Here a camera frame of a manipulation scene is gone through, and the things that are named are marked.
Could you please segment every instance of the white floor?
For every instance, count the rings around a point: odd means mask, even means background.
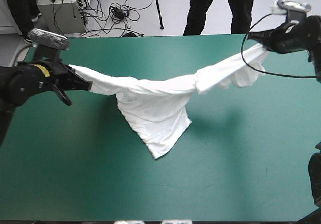
[[[125,0],[101,0],[103,9],[108,13],[108,8],[112,2],[123,4]],[[150,0],[130,0],[128,4],[137,7],[146,6]],[[270,6],[275,0],[254,0],[252,17],[253,22],[257,21],[263,15],[270,13]],[[312,4],[312,11],[309,15],[321,15],[320,0],[301,0]],[[141,10],[141,18],[138,22],[130,22],[131,29],[145,36],[172,36],[182,35],[187,12],[189,10],[189,0],[159,0],[165,29],[159,27],[158,13],[155,1],[148,9]],[[229,34],[232,14],[227,0],[214,0],[207,12],[207,20],[202,34]],[[284,21],[284,16],[270,16],[260,23],[255,30],[264,30],[274,28]],[[110,27],[112,21],[108,21],[106,27]],[[90,19],[88,29],[99,29],[98,24]],[[114,30],[109,34],[100,34],[103,37],[119,36],[121,31]]]

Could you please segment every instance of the yellow label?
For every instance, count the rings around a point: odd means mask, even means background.
[[[45,77],[50,77],[50,72],[44,66],[39,64],[32,64],[32,65],[35,67],[38,67],[42,71]]]

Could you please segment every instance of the power adapter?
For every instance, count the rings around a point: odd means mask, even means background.
[[[118,7],[113,7],[111,6],[111,12],[113,13],[113,15],[120,19],[120,20],[124,20],[124,18],[127,16],[124,11]]]

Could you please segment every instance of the electrical cable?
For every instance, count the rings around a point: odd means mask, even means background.
[[[21,48],[16,54],[15,54],[15,57],[14,57],[14,61],[13,61],[13,66],[16,67],[17,66],[17,59],[19,57],[19,55],[27,48],[29,47],[32,47],[31,44],[28,44],[27,46],[24,46],[23,48]]]
[[[136,34],[138,34],[138,37],[143,37],[144,34],[141,34],[139,32],[136,32],[136,31],[133,31],[133,30],[130,30],[130,29],[126,29],[126,28],[103,28],[103,29],[94,29],[94,30],[89,30],[85,33],[81,33],[80,35],[84,36],[85,34],[87,33],[91,33],[91,32],[95,32],[95,31],[105,31],[105,30],[126,30],[126,31],[129,31],[129,32],[134,32]]]
[[[245,58],[244,58],[244,55],[243,55],[243,51],[244,51],[244,43],[245,43],[245,40],[249,34],[249,32],[258,24],[260,23],[264,18],[268,17],[272,15],[272,13],[269,13],[265,16],[263,16],[261,19],[259,19],[250,29],[249,31],[245,34],[244,38],[243,38],[243,41],[242,41],[242,45],[241,45],[241,57],[242,57],[242,60],[243,62],[249,67],[251,68],[252,70],[254,71],[257,71],[257,72],[260,72],[260,73],[264,73],[264,74],[268,74],[268,75],[273,75],[273,76],[278,76],[278,77],[288,77],[288,78],[301,78],[301,79],[307,79],[307,78],[321,78],[321,77],[318,77],[318,76],[296,76],[296,75],[287,75],[287,74],[280,74],[280,73],[274,73],[274,72],[265,72],[265,71],[261,71],[259,69],[256,69],[254,67],[252,67],[251,65],[249,65]]]
[[[61,5],[58,7],[58,9],[55,11],[55,8],[54,8],[54,3],[52,2],[52,10],[53,10],[53,13],[54,13],[54,26],[56,27],[56,30],[59,34],[62,34],[63,36],[65,36],[65,34],[61,31],[61,29],[59,28],[58,26],[58,23],[56,21],[56,14],[57,12],[59,11],[59,9],[62,7],[64,1],[61,2]]]

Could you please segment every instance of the metal pole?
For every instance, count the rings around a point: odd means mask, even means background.
[[[157,5],[157,10],[158,10],[158,16],[159,16],[160,28],[161,28],[161,29],[164,29],[163,21],[162,21],[162,15],[161,15],[161,10],[159,9],[159,3],[158,3],[158,0],[156,0],[156,5]]]

